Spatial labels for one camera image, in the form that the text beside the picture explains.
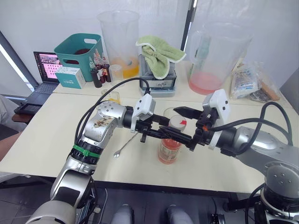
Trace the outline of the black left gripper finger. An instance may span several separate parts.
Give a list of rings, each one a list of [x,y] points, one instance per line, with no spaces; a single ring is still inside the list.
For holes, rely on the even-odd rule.
[[[158,123],[159,125],[168,125],[170,119],[164,116],[154,114],[152,116],[152,121]]]
[[[184,140],[185,136],[179,129],[170,126],[160,126],[158,130],[150,129],[150,137],[158,139]]]

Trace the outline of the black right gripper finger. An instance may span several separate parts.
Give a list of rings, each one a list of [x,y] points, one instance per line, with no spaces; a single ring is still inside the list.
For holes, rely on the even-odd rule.
[[[198,144],[199,138],[198,136],[184,136],[181,138],[180,142],[184,144],[190,151],[194,151],[196,145]]]
[[[186,106],[176,107],[173,111],[188,119],[199,119],[200,115],[203,113],[202,111]]]

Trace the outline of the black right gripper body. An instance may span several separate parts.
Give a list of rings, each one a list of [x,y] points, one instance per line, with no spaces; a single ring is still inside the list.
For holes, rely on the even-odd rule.
[[[209,145],[212,136],[214,134],[211,129],[215,125],[218,118],[218,113],[216,109],[211,109],[210,112],[203,111],[196,122],[196,131],[194,134],[194,139],[197,144]]]

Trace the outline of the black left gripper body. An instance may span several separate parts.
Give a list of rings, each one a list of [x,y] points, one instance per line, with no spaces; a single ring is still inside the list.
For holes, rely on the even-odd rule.
[[[158,138],[158,139],[161,138],[161,133],[158,130],[152,129],[152,123],[159,123],[159,122],[160,122],[160,116],[155,114],[144,121],[138,120],[136,122],[135,130],[138,133],[142,134],[140,142],[145,143],[147,136]]]

